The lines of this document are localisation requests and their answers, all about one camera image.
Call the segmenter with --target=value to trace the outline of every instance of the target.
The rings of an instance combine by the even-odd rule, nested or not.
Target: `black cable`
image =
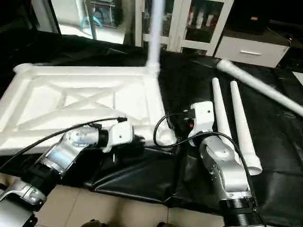
[[[77,128],[80,128],[84,125],[88,125],[88,124],[92,124],[92,123],[95,123],[95,122],[104,122],[104,121],[111,121],[111,120],[119,120],[120,118],[119,117],[110,117],[110,118],[104,118],[104,119],[99,119],[99,120],[94,120],[94,121],[91,121],[91,122],[85,122],[85,123],[81,123],[81,124],[76,124],[72,127],[69,127],[67,129],[64,129],[64,130],[61,130],[61,131],[58,131],[58,132],[55,132],[51,135],[48,135],[40,140],[38,140],[37,142],[35,143],[32,143],[31,145],[27,146],[26,148],[23,148],[22,150],[20,150],[18,153],[14,154],[11,158],[9,158],[5,163],[3,163],[1,166],[0,166],[0,172],[2,171],[2,169],[8,164],[10,163],[13,159],[15,159],[16,157],[24,154],[25,152],[29,151],[30,149],[34,148],[35,146],[37,146],[38,144],[52,138],[52,137],[55,137],[55,136],[58,136],[62,133],[66,133],[70,130],[73,130],[73,129],[77,129]]]
[[[182,140],[178,143],[174,143],[174,144],[170,144],[170,145],[160,145],[157,143],[157,140],[156,140],[156,135],[157,135],[157,130],[158,130],[158,127],[159,125],[162,123],[162,121],[164,121],[165,119],[169,118],[170,116],[174,116],[174,115],[181,115],[181,113],[170,113],[168,115],[165,115],[163,116],[159,121],[158,123],[156,124],[155,126],[155,129],[154,129],[154,132],[153,132],[153,142],[154,144],[159,147],[159,148],[173,148],[175,146],[179,146],[185,142],[188,142],[194,138],[197,138],[197,137],[209,137],[209,136],[222,136],[222,137],[225,137],[226,139],[228,139],[234,146],[235,148],[235,151],[238,153],[240,159],[241,159],[241,162],[243,164],[243,168],[244,168],[244,171],[245,171],[245,174],[246,174],[246,177],[247,177],[247,182],[248,182],[248,185],[250,187],[250,193],[251,193],[251,196],[252,198],[254,199],[254,212],[256,212],[258,214],[258,217],[262,223],[262,225],[264,225],[264,227],[266,227],[266,223],[264,222],[263,218],[260,216],[259,212],[258,212],[258,201],[257,201],[257,197],[256,197],[256,193],[255,193],[255,189],[253,187],[253,184],[252,184],[252,179],[251,179],[251,176],[250,176],[250,172],[249,172],[249,169],[247,167],[247,164],[246,164],[246,161],[244,159],[244,156],[240,150],[240,148],[238,147],[238,145],[233,141],[232,138],[230,138],[229,136],[223,134],[223,133],[220,133],[220,132],[216,132],[216,131],[207,131],[207,132],[202,132],[202,133],[199,133],[197,135],[194,135],[194,136],[191,136],[185,140]]]

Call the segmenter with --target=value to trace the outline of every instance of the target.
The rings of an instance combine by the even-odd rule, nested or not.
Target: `beige floor tile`
[[[6,186],[10,186],[16,179],[16,176],[0,173],[0,183]]]
[[[38,225],[64,227],[79,192],[78,188],[56,186],[49,194],[44,206],[36,213]]]
[[[66,227],[80,227],[91,219],[110,227],[156,227],[167,221],[167,212],[162,205],[81,190]]]
[[[176,227],[222,227],[223,218],[181,208],[169,209],[168,223]]]

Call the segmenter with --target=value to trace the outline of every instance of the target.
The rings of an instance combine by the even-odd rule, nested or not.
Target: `silver robot arm segment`
[[[190,136],[213,131],[214,110],[209,101],[191,105],[195,126]],[[251,195],[246,172],[235,153],[218,136],[204,138],[199,144],[202,161],[211,175],[225,227],[262,226]]]
[[[0,195],[0,227],[33,227],[48,194],[61,181],[88,146],[111,148],[133,140],[134,130],[128,121],[119,122],[109,130],[80,127],[66,132],[25,174]]]

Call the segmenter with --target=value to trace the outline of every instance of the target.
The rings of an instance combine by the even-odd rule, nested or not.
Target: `white plastic pipe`
[[[232,64],[228,60],[221,60],[217,64],[217,68],[223,72],[228,73],[229,75],[239,79],[241,82],[251,86],[252,88],[256,89],[257,91],[265,94],[266,96],[272,98],[276,102],[282,104],[286,108],[294,111],[301,117],[303,117],[303,107],[291,100],[290,98],[286,97],[285,95],[281,94],[277,90],[273,89],[271,86],[263,83],[261,80],[253,77],[249,73],[243,71],[242,69],[238,68],[234,64]]]
[[[250,130],[247,124],[238,84],[236,81],[231,82],[231,90],[239,147],[250,171],[250,175],[258,175],[262,172],[262,166],[252,143]]]
[[[152,1],[151,34],[148,47],[147,68],[159,71],[160,36],[162,33],[164,0]]]
[[[229,128],[229,124],[227,120],[219,79],[213,78],[212,83],[213,83],[213,93],[214,93],[214,110],[216,113],[218,132],[221,132],[232,138],[231,130]],[[231,149],[234,150],[233,144],[227,138],[220,136],[220,139],[222,140],[223,143],[225,143],[227,146],[229,146]],[[235,152],[235,159],[240,165],[242,165],[242,162],[240,161],[237,152]]]

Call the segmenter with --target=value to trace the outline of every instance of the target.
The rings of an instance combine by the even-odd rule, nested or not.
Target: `table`
[[[143,66],[146,50],[50,33],[9,32],[0,36],[1,94],[13,78],[12,68],[24,62],[48,65]],[[218,77],[232,136],[236,138],[229,82],[231,77],[199,64],[201,58],[161,53],[159,84],[167,112],[179,112],[193,102],[212,100],[211,79]],[[292,72],[237,64],[257,78],[303,105],[303,87]],[[276,102],[239,83],[250,132],[263,172],[253,177],[261,214],[271,225],[303,226],[303,121]],[[171,119],[175,132],[185,137],[190,128]],[[39,155],[16,159],[5,172],[20,175]],[[220,214],[209,174],[188,144],[163,153],[154,148],[128,146],[120,162],[99,150],[85,152],[63,184],[94,192],[162,203],[200,212]]]

